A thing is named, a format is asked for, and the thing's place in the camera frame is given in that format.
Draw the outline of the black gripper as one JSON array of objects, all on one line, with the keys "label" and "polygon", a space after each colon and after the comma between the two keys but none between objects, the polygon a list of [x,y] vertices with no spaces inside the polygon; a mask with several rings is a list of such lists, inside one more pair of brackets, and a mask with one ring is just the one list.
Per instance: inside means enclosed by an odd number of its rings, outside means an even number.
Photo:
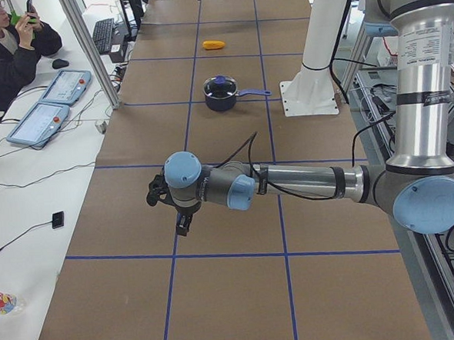
[{"label": "black gripper", "polygon": [[178,212],[177,222],[175,224],[176,234],[185,237],[190,231],[193,215],[202,207],[202,203],[196,198],[188,200],[172,199],[175,209]]}]

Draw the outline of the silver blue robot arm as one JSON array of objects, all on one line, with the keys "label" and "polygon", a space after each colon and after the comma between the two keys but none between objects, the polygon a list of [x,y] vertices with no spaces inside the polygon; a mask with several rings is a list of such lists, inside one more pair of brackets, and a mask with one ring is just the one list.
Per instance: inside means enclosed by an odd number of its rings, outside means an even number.
[{"label": "silver blue robot arm", "polygon": [[454,161],[446,154],[449,47],[454,0],[366,0],[366,15],[398,34],[396,142],[384,167],[202,165],[190,152],[169,156],[159,175],[162,201],[176,208],[186,235],[203,202],[246,210],[255,195],[313,201],[349,198],[375,205],[420,234],[454,226]]}]

